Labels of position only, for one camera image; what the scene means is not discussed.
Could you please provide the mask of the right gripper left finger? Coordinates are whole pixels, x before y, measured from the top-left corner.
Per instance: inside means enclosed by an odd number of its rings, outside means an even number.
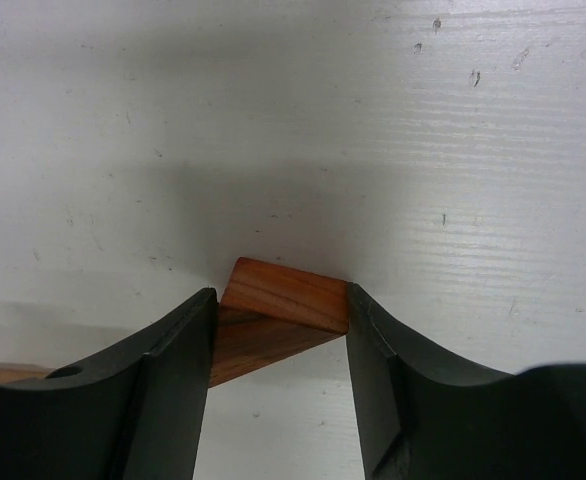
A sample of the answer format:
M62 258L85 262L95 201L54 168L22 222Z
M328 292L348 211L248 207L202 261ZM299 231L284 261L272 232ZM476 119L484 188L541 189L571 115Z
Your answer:
M0 479L190 479L218 302L162 319L44 378L0 384Z

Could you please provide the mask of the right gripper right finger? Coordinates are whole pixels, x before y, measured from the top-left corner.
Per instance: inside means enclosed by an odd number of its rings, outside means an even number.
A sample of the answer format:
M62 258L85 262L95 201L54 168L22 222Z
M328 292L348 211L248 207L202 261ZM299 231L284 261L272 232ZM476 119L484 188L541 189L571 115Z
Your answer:
M347 287L349 370L369 479L586 479L586 363L509 374Z

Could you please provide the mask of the long light wood block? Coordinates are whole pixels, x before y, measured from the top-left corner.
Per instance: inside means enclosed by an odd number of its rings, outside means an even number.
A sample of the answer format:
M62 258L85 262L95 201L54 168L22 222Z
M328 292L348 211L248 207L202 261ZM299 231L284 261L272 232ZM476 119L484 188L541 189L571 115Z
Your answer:
M45 378L50 369L35 368L29 366L1 366L0 367L0 384Z

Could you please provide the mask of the red-brown wood triangle block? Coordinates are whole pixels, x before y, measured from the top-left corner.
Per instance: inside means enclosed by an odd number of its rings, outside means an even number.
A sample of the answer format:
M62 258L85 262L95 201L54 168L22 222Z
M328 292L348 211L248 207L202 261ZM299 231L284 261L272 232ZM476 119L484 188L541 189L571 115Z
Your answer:
M347 282L237 259L218 308L210 387L346 335Z

